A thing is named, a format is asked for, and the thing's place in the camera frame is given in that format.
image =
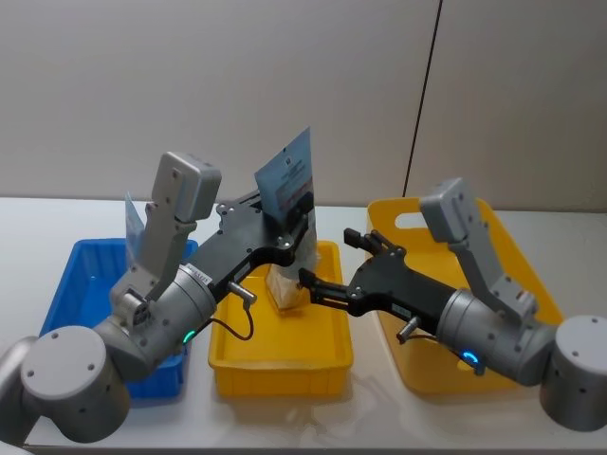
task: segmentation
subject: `blue led light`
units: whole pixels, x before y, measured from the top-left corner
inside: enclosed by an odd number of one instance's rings
[[[476,355],[474,355],[473,353],[471,353],[470,351],[464,351],[462,353],[462,357],[467,360],[470,363],[473,364],[477,364],[478,363],[478,357]]]

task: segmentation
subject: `black bracket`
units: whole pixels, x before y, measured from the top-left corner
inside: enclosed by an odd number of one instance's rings
[[[325,282],[301,269],[300,284],[310,290],[311,301],[355,317],[376,310],[405,321],[418,317],[419,328],[435,334],[455,289],[410,269],[405,264],[405,248],[392,244],[376,230],[362,236],[348,228],[343,232],[343,241],[373,257],[359,267],[347,286]]]
[[[279,224],[264,214],[258,191],[220,204],[219,229],[185,263],[211,279],[208,287],[219,302],[230,292],[229,282],[240,282],[259,265],[293,264],[313,208],[314,197],[308,193]]]

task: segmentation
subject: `small package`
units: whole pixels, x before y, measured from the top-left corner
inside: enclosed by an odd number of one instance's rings
[[[293,141],[255,173],[264,213],[284,224],[287,215],[300,199],[313,195],[310,129],[305,129]],[[296,259],[288,267],[272,265],[267,274],[267,287],[279,309],[293,308],[303,303],[305,293],[299,287],[299,269],[314,270],[317,263],[316,218],[308,213],[308,229],[297,248]]]

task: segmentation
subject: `yellow plastic tray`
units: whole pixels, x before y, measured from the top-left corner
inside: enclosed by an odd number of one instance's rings
[[[340,253],[332,242],[318,242],[321,260],[316,273],[341,282]],[[336,395],[343,391],[352,366],[348,316],[308,304],[280,312],[267,292],[268,266],[255,269],[242,285],[257,295],[251,306],[255,334],[241,341],[214,324],[209,365],[221,395]],[[242,301],[232,294],[218,306],[215,317],[239,333],[248,331]]]
[[[535,294],[540,305],[537,318],[543,322],[559,324],[562,315],[544,289],[539,278],[527,263],[523,253],[508,235],[491,207],[477,200],[482,218],[489,224],[489,237],[497,250],[505,272],[525,289]],[[402,213],[418,213],[419,199],[385,199],[368,207],[369,227],[377,229],[391,242],[407,250],[405,263],[452,287],[469,288],[457,258],[446,244],[437,244],[427,228],[402,229],[396,226],[396,218]],[[516,384],[505,377],[486,372],[477,376],[464,362],[444,347],[427,339],[412,339],[398,344],[395,334],[402,328],[402,320],[378,312],[379,320],[405,385],[421,394],[475,393],[510,389]]]

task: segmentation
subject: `white table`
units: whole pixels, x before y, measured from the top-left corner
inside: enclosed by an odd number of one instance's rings
[[[121,202],[0,199],[0,351],[37,334],[72,245],[124,233]],[[607,316],[607,215],[500,212],[564,314]],[[343,277],[363,261],[345,246],[344,228],[366,230],[366,210],[318,208],[320,239],[340,244]],[[199,223],[204,241],[218,217]],[[607,428],[576,433],[542,411],[537,389],[499,396],[424,401],[400,382],[377,317],[351,318],[355,363],[339,402],[302,399],[227,402],[207,364],[209,333],[194,342],[187,387],[172,402],[132,409],[112,436],[86,447],[107,449],[218,447],[607,448]],[[78,446],[43,418],[31,446]]]

